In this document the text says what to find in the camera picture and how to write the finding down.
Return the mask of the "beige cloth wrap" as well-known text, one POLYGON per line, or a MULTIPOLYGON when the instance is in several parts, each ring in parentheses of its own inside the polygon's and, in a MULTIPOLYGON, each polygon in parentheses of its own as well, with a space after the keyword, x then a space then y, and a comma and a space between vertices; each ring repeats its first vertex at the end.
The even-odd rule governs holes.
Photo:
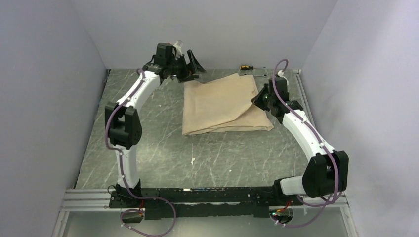
POLYGON ((272 130, 266 112, 251 102, 258 93, 252 75, 234 73, 207 83, 186 82, 182 135, 272 130))

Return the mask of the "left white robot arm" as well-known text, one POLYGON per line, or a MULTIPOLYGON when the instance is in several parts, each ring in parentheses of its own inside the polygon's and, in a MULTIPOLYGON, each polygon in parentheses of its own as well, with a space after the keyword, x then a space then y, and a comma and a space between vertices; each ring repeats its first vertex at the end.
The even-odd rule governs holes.
POLYGON ((206 72, 191 50, 182 52, 183 42, 159 43, 151 60, 138 68, 133 86, 116 102, 109 102, 105 112, 105 145, 116 154, 118 181, 116 192, 123 202, 136 207, 142 201, 140 178, 136 167, 136 149, 142 136, 139 112, 146 100, 166 80, 179 83, 194 80, 195 73, 206 72))

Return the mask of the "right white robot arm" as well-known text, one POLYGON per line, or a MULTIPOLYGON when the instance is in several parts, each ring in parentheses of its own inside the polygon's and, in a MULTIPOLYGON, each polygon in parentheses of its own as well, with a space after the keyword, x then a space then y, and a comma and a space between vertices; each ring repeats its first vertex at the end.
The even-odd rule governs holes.
POLYGON ((346 190, 348 154, 330 145, 309 121, 301 104, 289 99, 288 82, 284 77, 269 79, 251 102, 269 112, 293 135, 308 162, 302 175, 275 181, 272 192, 275 203, 284 205, 293 195, 337 198, 346 190))

